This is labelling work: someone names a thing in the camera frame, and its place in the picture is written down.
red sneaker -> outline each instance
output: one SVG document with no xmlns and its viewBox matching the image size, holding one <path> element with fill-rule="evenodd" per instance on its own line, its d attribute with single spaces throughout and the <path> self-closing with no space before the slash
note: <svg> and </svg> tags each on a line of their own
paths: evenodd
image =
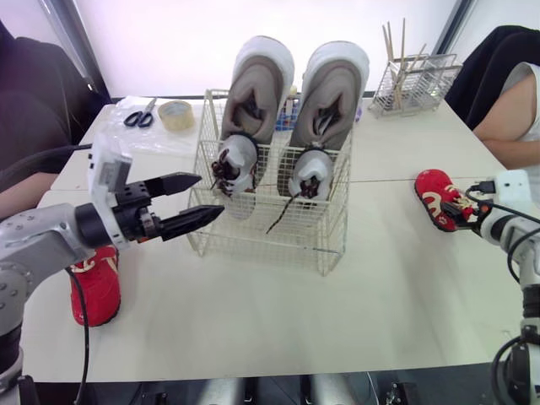
<svg viewBox="0 0 540 405">
<path fill-rule="evenodd" d="M 474 202 L 457 190 L 450 177 L 442 170 L 424 170 L 416 178 L 414 190 L 428 212 L 431 222 L 445 232 L 454 232 L 458 228 L 454 219 L 442 210 L 442 203 L 452 203 L 461 211 L 464 221 L 468 221 L 474 213 Z"/>
<path fill-rule="evenodd" d="M 84 303 L 91 327 L 98 327 L 115 317 L 120 308 L 118 283 L 118 251 L 114 246 L 96 249 L 95 256 L 71 266 L 83 288 Z M 77 287 L 71 280 L 71 309 L 75 321 L 83 325 L 84 318 Z"/>
</svg>

packing tape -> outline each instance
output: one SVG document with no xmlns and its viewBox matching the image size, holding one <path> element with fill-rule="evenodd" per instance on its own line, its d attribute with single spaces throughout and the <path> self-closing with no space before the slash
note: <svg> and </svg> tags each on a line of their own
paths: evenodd
<svg viewBox="0 0 540 405">
<path fill-rule="evenodd" d="M 195 124 L 192 106 L 185 101 L 175 100 L 160 105 L 158 114 L 168 131 L 181 131 Z"/>
</svg>

white sneaker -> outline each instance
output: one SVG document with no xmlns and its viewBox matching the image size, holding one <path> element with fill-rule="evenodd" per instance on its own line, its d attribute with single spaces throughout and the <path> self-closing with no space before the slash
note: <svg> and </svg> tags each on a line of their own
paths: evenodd
<svg viewBox="0 0 540 405">
<path fill-rule="evenodd" d="M 333 162 L 324 150 L 338 151 L 347 139 L 364 94 L 369 64 L 364 50 L 347 41 L 328 42 L 311 55 L 289 143 L 305 151 L 284 154 L 278 172 L 279 194 L 328 199 Z"/>
<path fill-rule="evenodd" d="M 216 187 L 229 199 L 224 199 L 225 208 L 236 218 L 249 217 L 255 207 L 252 197 L 253 204 L 244 201 L 241 209 L 235 209 L 235 195 L 254 192 L 264 175 L 268 149 L 258 149 L 257 145 L 272 142 L 293 78 L 293 57 L 273 38 L 251 38 L 236 57 L 222 121 L 224 142 L 218 161 L 213 163 Z"/>
</svg>

scissors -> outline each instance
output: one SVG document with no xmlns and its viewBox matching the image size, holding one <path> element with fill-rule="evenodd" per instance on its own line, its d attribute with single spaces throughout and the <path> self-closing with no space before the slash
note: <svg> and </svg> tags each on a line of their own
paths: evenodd
<svg viewBox="0 0 540 405">
<path fill-rule="evenodd" d="M 124 125 L 126 127 L 138 126 L 139 128 L 146 128 L 152 125 L 152 122 L 154 122 L 154 117 L 152 116 L 152 109 L 154 108 L 156 100 L 157 97 L 154 97 L 143 111 L 135 111 L 130 114 L 124 120 Z"/>
</svg>

sneaker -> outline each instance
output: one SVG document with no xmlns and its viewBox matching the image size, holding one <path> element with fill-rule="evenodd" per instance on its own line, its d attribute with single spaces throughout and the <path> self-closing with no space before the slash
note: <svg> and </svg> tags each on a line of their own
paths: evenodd
<svg viewBox="0 0 540 405">
<path fill-rule="evenodd" d="M 221 127 L 223 143 L 212 164 L 216 189 L 227 197 L 225 209 L 236 218 L 249 217 L 255 207 L 251 197 L 251 204 L 236 209 L 246 199 L 237 195 L 254 192 L 264 175 L 267 146 L 293 78 L 293 57 L 273 38 L 251 38 L 236 57 Z"/>
<path fill-rule="evenodd" d="M 353 127 L 369 76 L 366 53 L 352 42 L 334 41 L 311 55 L 302 84 L 300 113 L 288 150 L 278 171 L 282 196 L 327 200 L 332 188 L 333 162 L 325 150 L 339 151 Z M 311 185 L 318 182 L 316 192 Z"/>
<path fill-rule="evenodd" d="M 459 229 L 458 223 L 465 224 L 475 213 L 474 202 L 454 187 L 450 177 L 437 169 L 424 170 L 414 182 L 416 195 L 428 212 L 433 225 L 445 232 Z M 454 218 L 445 213 L 443 204 L 453 208 Z"/>
<path fill-rule="evenodd" d="M 118 252 L 116 248 L 105 246 L 96 249 L 94 257 L 71 266 L 83 289 L 84 303 L 91 327 L 107 323 L 115 317 L 120 308 L 117 263 Z M 71 280 L 71 309 L 75 321 L 83 325 L 81 301 L 73 280 Z"/>
</svg>

